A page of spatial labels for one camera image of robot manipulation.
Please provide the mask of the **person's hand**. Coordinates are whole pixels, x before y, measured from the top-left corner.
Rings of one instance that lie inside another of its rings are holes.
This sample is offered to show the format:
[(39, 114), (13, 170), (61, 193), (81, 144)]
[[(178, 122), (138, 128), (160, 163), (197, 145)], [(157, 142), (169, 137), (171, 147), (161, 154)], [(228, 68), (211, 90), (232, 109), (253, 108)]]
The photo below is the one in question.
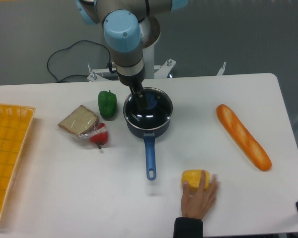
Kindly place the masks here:
[(184, 181), (181, 198), (181, 213), (185, 218), (203, 220), (206, 214), (212, 209), (217, 200), (219, 182), (213, 176), (208, 189), (204, 190), (206, 184), (206, 172), (201, 170), (199, 187), (193, 196), (190, 196), (189, 183)]

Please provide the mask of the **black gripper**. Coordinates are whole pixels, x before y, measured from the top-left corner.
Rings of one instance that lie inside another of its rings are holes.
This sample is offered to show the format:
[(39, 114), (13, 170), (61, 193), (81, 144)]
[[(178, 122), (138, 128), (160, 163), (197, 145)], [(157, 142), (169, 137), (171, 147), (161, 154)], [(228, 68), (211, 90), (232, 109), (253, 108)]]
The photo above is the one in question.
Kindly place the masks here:
[(147, 108), (147, 97), (142, 82), (145, 79), (145, 72), (141, 71), (135, 75), (126, 76), (117, 73), (119, 81), (131, 88), (131, 93), (136, 105), (140, 111)]

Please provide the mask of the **black sleeved forearm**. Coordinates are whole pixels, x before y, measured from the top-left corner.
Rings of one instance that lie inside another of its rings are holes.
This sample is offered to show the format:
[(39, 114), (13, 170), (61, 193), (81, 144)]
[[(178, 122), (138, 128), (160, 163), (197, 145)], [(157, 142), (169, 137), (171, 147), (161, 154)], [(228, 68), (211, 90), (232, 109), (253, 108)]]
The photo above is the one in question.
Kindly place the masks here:
[(176, 218), (173, 238), (203, 238), (203, 221), (186, 217)]

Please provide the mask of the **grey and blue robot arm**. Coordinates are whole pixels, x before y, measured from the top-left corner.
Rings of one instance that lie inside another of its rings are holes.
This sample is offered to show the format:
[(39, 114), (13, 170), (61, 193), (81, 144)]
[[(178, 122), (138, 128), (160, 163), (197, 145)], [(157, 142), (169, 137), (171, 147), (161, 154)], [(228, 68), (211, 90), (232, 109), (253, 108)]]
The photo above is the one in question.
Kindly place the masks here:
[(87, 24), (100, 23), (120, 82), (128, 86), (140, 110), (148, 107), (142, 82), (146, 75), (140, 23), (185, 7), (186, 0), (78, 0)]

